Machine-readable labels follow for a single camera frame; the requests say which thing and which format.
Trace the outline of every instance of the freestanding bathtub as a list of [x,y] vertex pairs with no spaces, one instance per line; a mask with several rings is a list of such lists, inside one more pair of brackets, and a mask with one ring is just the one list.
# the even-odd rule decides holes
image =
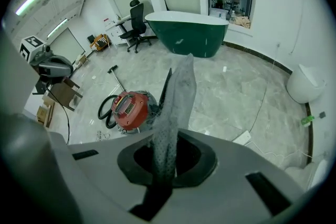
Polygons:
[[228,28],[227,20],[186,12],[154,12],[145,19],[171,52],[202,58],[216,54]]

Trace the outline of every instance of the headrest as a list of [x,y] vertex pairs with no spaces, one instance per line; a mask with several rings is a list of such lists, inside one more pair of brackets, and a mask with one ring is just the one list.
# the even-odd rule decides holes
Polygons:
[[139,4],[140,4],[140,1],[139,1],[139,0],[132,0],[132,1],[130,2],[130,6],[131,6],[131,7],[137,6],[137,5],[139,5]]

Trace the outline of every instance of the black cable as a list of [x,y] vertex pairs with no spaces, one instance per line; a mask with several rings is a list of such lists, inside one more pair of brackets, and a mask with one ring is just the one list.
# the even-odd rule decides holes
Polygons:
[[61,105],[61,107],[63,108],[65,115],[67,116],[67,120],[68,120],[68,141],[67,141],[67,145],[69,145],[69,140],[70,140],[70,123],[69,123],[69,117],[68,117],[68,113],[65,110],[64,106],[58,101],[58,99],[56,98],[56,96],[54,96],[54,94],[47,88],[47,91],[51,93],[51,95],[56,99],[56,101]]

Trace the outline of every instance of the vacuum hose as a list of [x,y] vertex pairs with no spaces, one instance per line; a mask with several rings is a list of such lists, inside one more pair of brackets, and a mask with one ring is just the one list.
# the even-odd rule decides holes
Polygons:
[[117,98],[117,97],[118,97],[117,95],[107,96],[107,98],[105,98],[105,100],[102,102],[102,104],[100,105],[100,107],[98,109],[98,119],[103,120],[103,119],[106,118],[105,126],[108,129],[112,129],[113,127],[116,126],[117,123],[114,121],[112,124],[110,124],[110,119],[111,119],[111,115],[112,115],[112,110],[111,109],[109,109],[109,111],[106,112],[104,115],[101,115],[101,110],[108,100],[110,100],[111,98]]

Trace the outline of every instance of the cable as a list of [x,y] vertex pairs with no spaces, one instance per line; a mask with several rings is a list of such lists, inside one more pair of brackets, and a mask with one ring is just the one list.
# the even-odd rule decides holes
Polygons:
[[[274,60],[273,60],[273,65],[272,65],[272,69],[271,69],[271,71],[273,71],[273,67],[274,67],[274,64],[275,64],[275,59],[276,59],[277,56],[278,56],[279,45],[280,45],[280,44],[278,44],[277,51],[276,51],[276,55],[275,55]],[[267,81],[267,84],[266,84],[266,89],[265,89],[264,96],[263,96],[263,98],[262,98],[261,105],[260,105],[260,107],[259,107],[259,110],[258,110],[256,119],[254,120],[254,123],[253,123],[253,125],[252,125],[252,127],[251,127],[249,133],[252,131],[252,129],[253,129],[253,127],[254,127],[254,124],[255,124],[256,121],[257,121],[257,118],[258,118],[258,116],[259,116],[259,112],[260,112],[261,107],[263,106],[263,103],[264,103],[264,99],[265,99],[265,95],[266,95],[266,92],[267,92],[267,88],[268,88],[268,81]]]
[[281,155],[281,154],[275,154],[274,152],[263,152],[263,151],[260,149],[260,147],[258,147],[257,144],[254,143],[253,141],[248,142],[245,146],[247,146],[249,143],[253,143],[253,144],[257,147],[257,149],[259,149],[259,151],[260,151],[261,153],[263,153],[264,155],[266,155],[266,154],[272,154],[272,155],[274,155],[274,156],[276,156],[276,157],[281,156],[281,157],[283,157],[284,159],[286,159],[286,158],[288,158],[289,156],[295,154],[296,152],[301,152],[303,155],[312,158],[312,156],[310,156],[310,155],[308,155],[308,154],[302,152],[301,150],[296,150],[296,151],[294,151],[293,153],[290,153],[289,155],[287,155],[286,157],[283,156],[283,155]]
[[61,105],[61,107],[63,108],[65,115],[67,116],[67,120],[68,120],[68,141],[67,141],[67,145],[69,145],[69,140],[70,140],[70,123],[69,123],[69,117],[68,117],[68,113],[66,112],[64,106],[58,101],[58,99],[56,98],[56,96],[54,96],[54,94],[47,88],[47,91],[51,93],[51,95],[56,99],[56,101]]

